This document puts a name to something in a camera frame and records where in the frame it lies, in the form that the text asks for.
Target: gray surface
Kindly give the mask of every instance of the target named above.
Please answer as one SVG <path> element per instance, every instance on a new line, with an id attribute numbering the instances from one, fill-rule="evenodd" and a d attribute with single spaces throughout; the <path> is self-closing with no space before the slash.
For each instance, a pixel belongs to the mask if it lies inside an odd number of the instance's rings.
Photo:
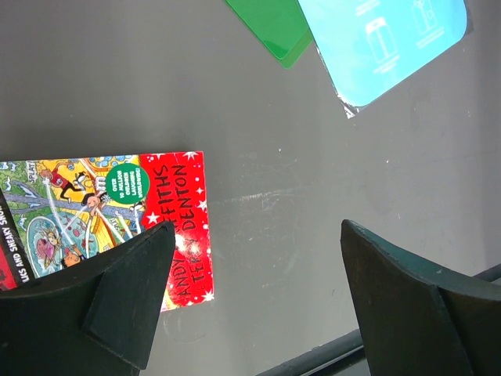
<path id="1" fill-rule="evenodd" d="M 352 367 L 340 372 L 336 376 L 370 376 L 369 365 L 364 360 L 363 362 L 354 364 Z"/>
<path id="2" fill-rule="evenodd" d="M 501 3 L 472 13 L 348 121 L 312 46 L 283 70 L 222 0 L 0 0 L 0 158 L 204 150 L 216 299 L 161 316 L 143 374 L 256 374 L 356 327 L 344 218 L 501 262 Z"/>

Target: scratch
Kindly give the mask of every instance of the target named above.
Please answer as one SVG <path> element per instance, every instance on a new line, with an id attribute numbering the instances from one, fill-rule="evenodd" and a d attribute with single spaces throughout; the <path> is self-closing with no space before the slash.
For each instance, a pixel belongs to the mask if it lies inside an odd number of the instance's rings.
<path id="1" fill-rule="evenodd" d="M 296 261 L 299 259 L 299 247 L 297 246 L 296 242 L 296 231 L 299 229 L 299 214 L 296 213 L 296 218 L 294 220 L 294 229 L 292 231 L 292 242 L 294 245 L 294 254 L 290 258 L 289 262 L 287 263 L 287 266 L 285 270 L 283 271 L 284 274 L 288 274 L 292 271 L 292 269 L 296 266 Z"/>
<path id="2" fill-rule="evenodd" d="M 229 199 L 221 200 L 221 201 L 214 201 L 211 204 L 212 204 L 212 206 L 216 206 L 216 205 L 223 205 L 223 204 L 235 204 L 235 203 L 241 203 L 241 202 L 249 202 L 249 201 L 253 201 L 253 200 L 274 197 L 274 196 L 287 196 L 287 195 L 292 195 L 299 190 L 301 190 L 301 188 L 288 188 L 286 190 L 272 190 L 270 192 L 249 194 L 247 196 L 240 196 L 240 197 L 229 198 Z"/>
<path id="3" fill-rule="evenodd" d="M 181 318 L 180 317 L 178 317 L 178 319 L 177 319 L 177 329 L 178 329 L 178 333 L 181 334 L 182 322 L 181 322 Z M 169 331 L 169 328 L 168 328 L 168 317 L 167 316 L 164 318 L 164 331 L 165 331 L 165 334 L 168 337 L 172 338 L 173 341 L 178 342 L 178 343 L 185 343 L 185 344 L 190 344 L 190 343 L 198 342 L 198 341 L 204 339 L 207 336 L 207 332 L 204 332 L 204 333 L 198 334 L 193 339 L 177 338 L 177 335 L 174 335 L 173 333 L 171 333 Z"/>

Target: children's book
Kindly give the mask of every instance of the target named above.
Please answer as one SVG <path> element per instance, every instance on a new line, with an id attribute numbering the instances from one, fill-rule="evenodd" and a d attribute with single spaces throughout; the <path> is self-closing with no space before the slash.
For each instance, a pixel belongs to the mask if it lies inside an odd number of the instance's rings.
<path id="1" fill-rule="evenodd" d="M 162 311 L 212 300 L 202 152 L 0 162 L 0 290 L 84 262 L 161 221 L 176 231 Z"/>

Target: blue card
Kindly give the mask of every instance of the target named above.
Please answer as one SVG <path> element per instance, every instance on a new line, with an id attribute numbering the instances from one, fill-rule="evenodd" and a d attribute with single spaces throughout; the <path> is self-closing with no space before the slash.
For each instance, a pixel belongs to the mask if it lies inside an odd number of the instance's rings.
<path id="1" fill-rule="evenodd" d="M 364 107 L 467 29 L 464 0 L 299 0 L 341 100 Z"/>

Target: green card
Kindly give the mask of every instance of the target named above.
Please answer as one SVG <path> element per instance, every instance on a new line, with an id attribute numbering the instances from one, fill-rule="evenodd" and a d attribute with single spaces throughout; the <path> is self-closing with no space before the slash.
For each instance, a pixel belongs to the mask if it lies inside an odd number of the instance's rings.
<path id="1" fill-rule="evenodd" d="M 229 6 L 286 69 L 313 37 L 297 0 L 226 0 Z"/>

